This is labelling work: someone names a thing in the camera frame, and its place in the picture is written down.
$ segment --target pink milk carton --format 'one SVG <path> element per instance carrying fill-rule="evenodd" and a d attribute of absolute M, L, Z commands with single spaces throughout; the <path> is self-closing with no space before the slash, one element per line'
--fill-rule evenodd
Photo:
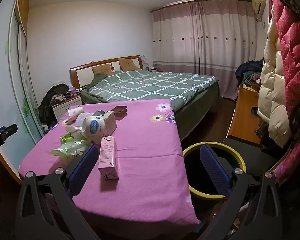
<path fill-rule="evenodd" d="M 103 179 L 118 179 L 115 163 L 114 136 L 103 137 L 101 140 L 98 170 Z"/>

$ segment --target hanging clothes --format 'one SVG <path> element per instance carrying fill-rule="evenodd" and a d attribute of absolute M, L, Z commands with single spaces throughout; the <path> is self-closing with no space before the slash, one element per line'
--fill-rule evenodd
<path fill-rule="evenodd" d="M 292 11 L 280 0 L 273 0 L 285 76 L 288 116 L 300 103 L 300 9 Z"/>
<path fill-rule="evenodd" d="M 48 125 L 48 127 L 51 126 L 52 122 L 57 123 L 57 119 L 54 115 L 54 112 L 51 108 L 51 103 L 53 101 L 53 98 L 56 96 L 64 95 L 69 91 L 69 87 L 66 84 L 59 84 L 56 86 L 53 86 L 47 94 L 44 96 L 40 106 L 39 106 L 39 118 L 42 123 L 45 123 Z"/>
<path fill-rule="evenodd" d="M 291 136 L 291 131 L 285 105 L 285 77 L 278 30 L 274 19 L 274 6 L 267 37 L 265 62 L 261 72 L 258 116 L 269 124 L 269 137 L 283 148 Z"/>
<path fill-rule="evenodd" d="M 290 116 L 292 143 L 280 164 L 274 170 L 279 184 L 286 182 L 300 164 L 300 104 Z"/>

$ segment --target pink tablecloth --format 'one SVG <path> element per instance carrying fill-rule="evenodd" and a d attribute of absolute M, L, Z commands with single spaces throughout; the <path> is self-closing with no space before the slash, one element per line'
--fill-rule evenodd
<path fill-rule="evenodd" d="M 191 203 L 182 149 L 170 101 L 142 100 L 83 105 L 85 112 L 127 106 L 112 135 L 118 150 L 119 180 L 104 181 L 96 165 L 80 194 L 73 198 L 93 227 L 129 239 L 167 234 L 179 239 L 198 223 Z M 60 124 L 49 131 L 24 158 L 19 173 L 48 174 L 66 133 Z"/>

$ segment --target white nightstand drawer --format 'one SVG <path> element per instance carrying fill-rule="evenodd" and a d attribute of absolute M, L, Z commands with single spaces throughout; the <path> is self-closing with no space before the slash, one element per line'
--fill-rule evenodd
<path fill-rule="evenodd" d="M 66 107 L 66 106 L 69 106 L 69 105 L 72 105 L 72 106 L 73 106 L 73 103 L 75 103 L 75 105 L 76 105 L 77 102 L 78 102 L 78 103 L 79 103 L 79 102 L 81 103 L 80 97 L 79 97 L 79 98 L 72 99 L 72 100 L 70 100 L 70 101 L 67 101 L 67 102 L 65 102 L 65 103 L 63 103 L 63 104 L 60 104 L 60 105 L 57 105 L 57 106 L 53 106 L 53 107 L 52 107 L 53 112 L 55 112 L 56 110 L 59 110 L 59 109 L 61 109 L 61 108 L 64 108 L 64 107 Z"/>
<path fill-rule="evenodd" d="M 71 106 L 79 106 L 79 105 L 82 105 L 81 98 L 76 97 L 74 99 L 70 99 L 64 103 L 52 107 L 52 110 L 54 112 L 57 121 L 59 121 Z"/>
<path fill-rule="evenodd" d="M 53 109 L 54 115 L 56 117 L 59 115 L 64 115 L 65 112 L 68 111 L 71 106 L 77 106 L 77 102 L 72 102 L 70 104 L 66 104 L 66 106 L 63 106 L 62 108 L 60 108 L 58 110 Z"/>

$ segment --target box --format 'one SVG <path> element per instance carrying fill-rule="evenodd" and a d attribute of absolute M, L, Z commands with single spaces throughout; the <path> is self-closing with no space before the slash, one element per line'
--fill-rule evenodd
<path fill-rule="evenodd" d="M 106 112 L 103 115 L 103 119 L 105 120 L 104 136 L 110 136 L 114 132 L 114 130 L 117 128 L 114 111 Z"/>
<path fill-rule="evenodd" d="M 116 169 L 116 148 L 114 136 L 103 137 L 101 140 L 98 170 L 103 179 L 118 179 Z"/>

